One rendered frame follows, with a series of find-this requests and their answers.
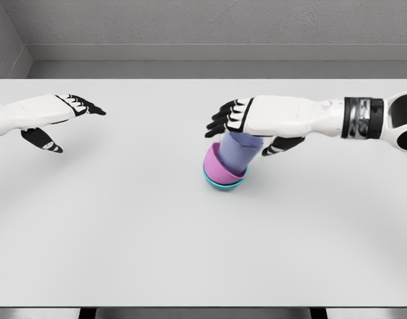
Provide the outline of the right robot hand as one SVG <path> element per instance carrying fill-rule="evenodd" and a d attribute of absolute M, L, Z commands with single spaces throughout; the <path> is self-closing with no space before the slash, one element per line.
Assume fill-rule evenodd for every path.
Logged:
<path fill-rule="evenodd" d="M 263 156 L 289 150 L 313 129 L 317 103 L 289 96 L 256 96 L 232 100 L 220 107 L 206 126 L 206 138 L 225 132 L 273 137 Z"/>

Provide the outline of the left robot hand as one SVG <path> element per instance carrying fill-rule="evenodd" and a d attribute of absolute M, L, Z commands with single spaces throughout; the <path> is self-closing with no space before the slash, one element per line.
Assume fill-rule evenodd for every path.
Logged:
<path fill-rule="evenodd" d="M 14 120 L 21 136 L 39 149 L 61 154 L 63 149 L 42 129 L 84 114 L 104 116 L 94 103 L 73 94 L 47 94 L 14 103 Z"/>

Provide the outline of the lavender cup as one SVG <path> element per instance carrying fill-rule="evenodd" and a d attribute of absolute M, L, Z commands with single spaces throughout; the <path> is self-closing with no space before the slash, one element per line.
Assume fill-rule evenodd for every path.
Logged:
<path fill-rule="evenodd" d="M 218 159 L 230 173 L 240 175 L 262 148 L 263 143 L 263 138 L 258 136 L 226 133 L 220 143 Z"/>

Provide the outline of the pink bowl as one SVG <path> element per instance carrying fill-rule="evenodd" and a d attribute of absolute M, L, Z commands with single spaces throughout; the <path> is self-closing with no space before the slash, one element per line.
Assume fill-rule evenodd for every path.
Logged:
<path fill-rule="evenodd" d="M 221 186 L 236 185 L 246 177 L 248 168 L 246 167 L 239 175 L 229 172 L 218 159 L 220 142 L 214 142 L 208 149 L 203 161 L 203 169 L 208 179 Z"/>

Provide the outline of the teal bowl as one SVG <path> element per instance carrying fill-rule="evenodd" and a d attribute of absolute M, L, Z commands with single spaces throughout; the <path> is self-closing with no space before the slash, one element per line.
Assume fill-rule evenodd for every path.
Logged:
<path fill-rule="evenodd" d="M 246 177 L 248 175 L 248 167 L 246 167 L 246 169 L 244 170 L 243 176 L 240 178 L 239 181 L 237 181 L 235 183 L 228 184 L 228 185 L 219 184 L 219 183 L 213 181 L 207 175 L 204 166 L 203 166 L 203 174 L 204 174 L 204 177 L 205 177 L 206 181 L 208 182 L 208 184 L 211 185 L 212 187 L 214 187 L 215 189 L 220 190 L 220 191 L 230 191 L 230 190 L 238 187 L 246 179 Z"/>

